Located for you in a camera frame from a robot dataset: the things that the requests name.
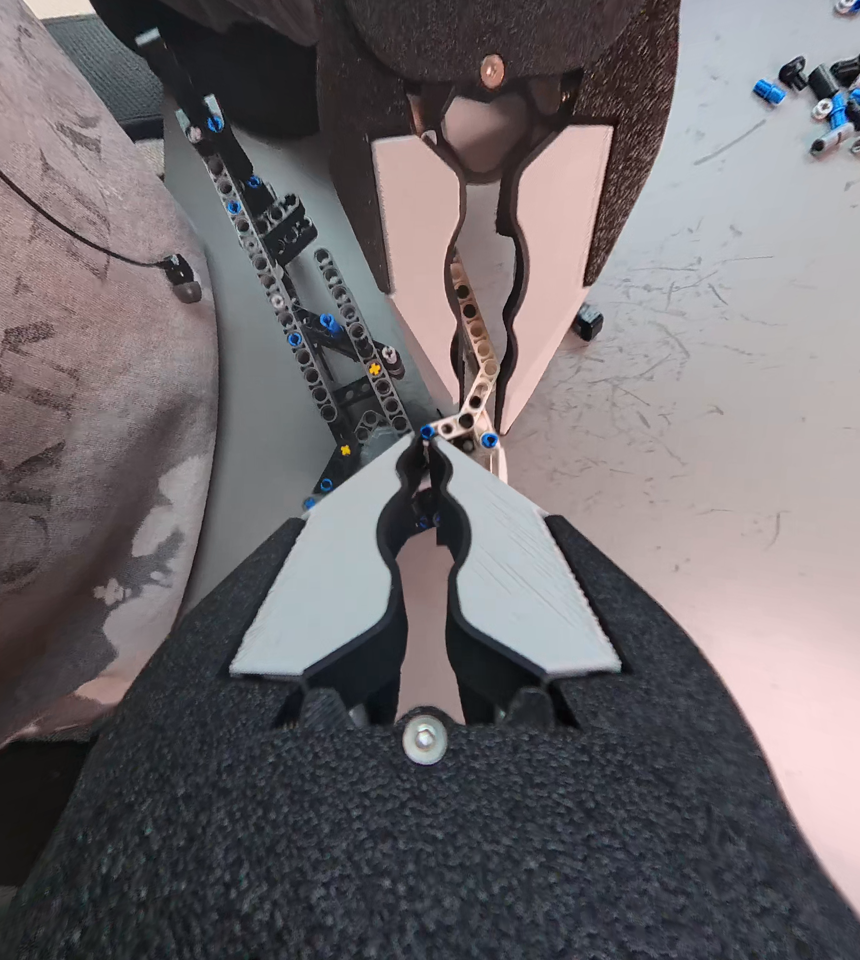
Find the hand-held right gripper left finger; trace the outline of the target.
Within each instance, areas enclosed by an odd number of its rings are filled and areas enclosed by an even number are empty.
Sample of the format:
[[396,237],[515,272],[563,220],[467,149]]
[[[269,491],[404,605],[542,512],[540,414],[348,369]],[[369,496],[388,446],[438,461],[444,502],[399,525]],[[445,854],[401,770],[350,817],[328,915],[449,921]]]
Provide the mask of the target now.
[[232,676],[399,678],[408,623],[397,556],[423,473],[423,442],[408,434],[309,510]]

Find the white bent brick beam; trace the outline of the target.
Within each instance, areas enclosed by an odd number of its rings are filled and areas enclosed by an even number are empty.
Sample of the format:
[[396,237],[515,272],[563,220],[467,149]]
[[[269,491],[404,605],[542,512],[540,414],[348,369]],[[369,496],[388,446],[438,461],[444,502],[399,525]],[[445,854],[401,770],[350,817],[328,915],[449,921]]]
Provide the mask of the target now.
[[499,362],[458,250],[452,254],[450,274],[460,310],[457,359],[461,401],[457,413],[432,423],[434,436],[456,446],[506,483],[507,459],[490,411]]

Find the pile of small toy connectors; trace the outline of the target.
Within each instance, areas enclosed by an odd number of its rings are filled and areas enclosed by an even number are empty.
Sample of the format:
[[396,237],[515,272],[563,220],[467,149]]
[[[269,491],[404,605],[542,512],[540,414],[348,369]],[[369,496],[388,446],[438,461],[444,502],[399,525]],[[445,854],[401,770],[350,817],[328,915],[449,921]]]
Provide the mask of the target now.
[[805,55],[792,57],[773,78],[758,79],[751,94],[768,111],[790,95],[809,96],[809,117],[819,130],[808,146],[808,157],[813,162],[839,153],[860,158],[860,50],[831,63],[808,65]]

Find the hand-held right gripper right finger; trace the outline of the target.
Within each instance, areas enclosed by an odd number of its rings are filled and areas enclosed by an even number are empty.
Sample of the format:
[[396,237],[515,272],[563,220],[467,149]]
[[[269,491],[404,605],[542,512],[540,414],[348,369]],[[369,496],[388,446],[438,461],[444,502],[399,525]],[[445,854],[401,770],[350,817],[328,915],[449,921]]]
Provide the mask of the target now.
[[453,557],[448,613],[469,642],[539,681],[619,673],[621,661],[548,515],[446,440],[430,443],[437,533]]

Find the black round cushion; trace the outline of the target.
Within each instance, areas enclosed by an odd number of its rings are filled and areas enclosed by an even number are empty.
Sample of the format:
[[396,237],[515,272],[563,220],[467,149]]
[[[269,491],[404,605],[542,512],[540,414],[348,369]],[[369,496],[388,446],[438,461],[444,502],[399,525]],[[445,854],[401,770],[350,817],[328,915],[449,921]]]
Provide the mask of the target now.
[[136,37],[157,28],[195,89],[215,95],[234,126],[275,139],[299,139],[318,132],[316,45],[300,46],[259,24],[216,32],[163,2],[91,4],[134,52]]

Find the grey black toy truck chassis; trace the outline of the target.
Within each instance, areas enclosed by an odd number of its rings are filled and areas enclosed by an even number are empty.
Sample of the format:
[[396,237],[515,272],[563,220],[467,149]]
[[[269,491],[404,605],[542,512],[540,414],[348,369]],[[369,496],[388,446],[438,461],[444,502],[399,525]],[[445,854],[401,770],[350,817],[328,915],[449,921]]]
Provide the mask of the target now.
[[184,137],[204,162],[335,449],[303,511],[313,509],[375,458],[375,441],[412,434],[397,390],[399,352],[375,340],[332,254],[294,193],[257,174],[214,94],[198,91],[158,28],[136,46],[172,92]]

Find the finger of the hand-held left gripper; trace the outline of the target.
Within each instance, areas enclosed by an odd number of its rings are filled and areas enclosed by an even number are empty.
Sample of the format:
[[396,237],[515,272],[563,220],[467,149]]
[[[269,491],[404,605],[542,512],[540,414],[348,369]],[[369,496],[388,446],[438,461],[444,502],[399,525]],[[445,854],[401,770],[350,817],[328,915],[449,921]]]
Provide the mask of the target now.
[[449,266],[465,208],[452,155],[407,134],[371,146],[388,266],[388,298],[423,382],[441,411],[454,410],[460,383],[451,360],[457,318]]
[[585,271],[613,136],[611,125],[565,126],[536,146],[507,183],[518,282],[505,310],[501,434],[523,412],[588,291]]

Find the person's grey printed sweatshirt torso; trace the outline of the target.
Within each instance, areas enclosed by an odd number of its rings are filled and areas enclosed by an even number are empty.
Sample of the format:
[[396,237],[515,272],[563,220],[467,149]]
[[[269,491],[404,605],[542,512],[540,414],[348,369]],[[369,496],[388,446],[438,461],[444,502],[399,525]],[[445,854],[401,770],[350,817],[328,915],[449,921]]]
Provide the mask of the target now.
[[0,749],[109,713],[181,606],[218,414],[205,257],[23,2],[0,2]]

